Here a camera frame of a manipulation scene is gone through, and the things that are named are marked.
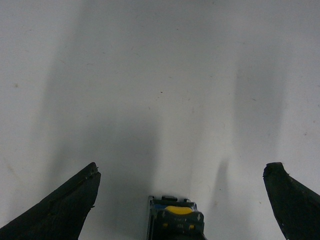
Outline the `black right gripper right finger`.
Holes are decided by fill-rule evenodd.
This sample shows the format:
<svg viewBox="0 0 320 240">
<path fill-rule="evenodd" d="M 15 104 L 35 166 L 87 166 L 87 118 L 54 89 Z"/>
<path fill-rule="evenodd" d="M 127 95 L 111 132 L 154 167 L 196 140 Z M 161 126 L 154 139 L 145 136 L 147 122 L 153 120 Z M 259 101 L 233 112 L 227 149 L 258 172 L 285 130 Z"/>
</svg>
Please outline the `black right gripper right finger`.
<svg viewBox="0 0 320 240">
<path fill-rule="evenodd" d="M 291 177 L 281 162 L 268 163 L 263 181 L 273 215 L 287 240 L 320 238 L 320 195 Z"/>
</svg>

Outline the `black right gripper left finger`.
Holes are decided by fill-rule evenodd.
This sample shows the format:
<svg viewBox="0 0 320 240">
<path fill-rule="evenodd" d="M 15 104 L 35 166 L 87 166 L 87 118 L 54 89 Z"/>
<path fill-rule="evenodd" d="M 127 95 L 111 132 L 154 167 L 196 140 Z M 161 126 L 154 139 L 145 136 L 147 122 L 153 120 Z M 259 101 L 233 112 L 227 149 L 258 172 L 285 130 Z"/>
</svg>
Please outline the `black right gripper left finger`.
<svg viewBox="0 0 320 240">
<path fill-rule="evenodd" d="M 101 173 L 88 164 L 29 210 L 0 229 L 2 240 L 77 240 L 94 207 Z"/>
</svg>

